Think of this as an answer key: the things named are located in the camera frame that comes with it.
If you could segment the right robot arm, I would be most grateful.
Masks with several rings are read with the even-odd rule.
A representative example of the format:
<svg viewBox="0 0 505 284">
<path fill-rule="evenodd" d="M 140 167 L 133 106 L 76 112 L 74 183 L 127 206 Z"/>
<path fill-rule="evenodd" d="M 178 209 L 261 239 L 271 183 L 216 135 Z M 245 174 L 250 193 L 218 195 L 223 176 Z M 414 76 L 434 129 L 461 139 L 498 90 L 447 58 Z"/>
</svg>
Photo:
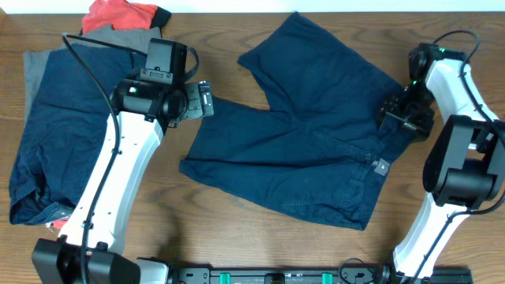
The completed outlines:
<svg viewBox="0 0 505 284">
<path fill-rule="evenodd" d="M 471 283 L 468 268 L 436 267 L 457 227 L 493 200 L 504 179 L 504 123 L 486 106 L 471 77 L 469 55 L 436 43 L 409 54 L 410 84 L 382 104 L 378 122 L 397 122 L 421 140 L 433 126 L 433 103 L 444 127 L 425 161 L 425 198 L 413 225 L 377 283 Z"/>
</svg>

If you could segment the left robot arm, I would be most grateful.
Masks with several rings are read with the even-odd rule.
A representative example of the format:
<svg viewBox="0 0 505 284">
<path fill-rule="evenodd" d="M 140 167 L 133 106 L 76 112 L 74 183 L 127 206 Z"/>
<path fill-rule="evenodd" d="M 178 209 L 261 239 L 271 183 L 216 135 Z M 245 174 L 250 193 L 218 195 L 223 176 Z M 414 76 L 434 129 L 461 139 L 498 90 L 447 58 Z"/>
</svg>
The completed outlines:
<svg viewBox="0 0 505 284">
<path fill-rule="evenodd" d="M 212 116 L 211 85 L 187 70 L 196 50 L 151 39 L 146 65 L 104 96 L 110 111 L 99 157 L 77 208 L 57 240 L 39 239 L 32 263 L 44 283 L 176 283 L 178 273 L 155 258 L 126 259 L 125 232 L 142 177 L 166 131 Z"/>
</svg>

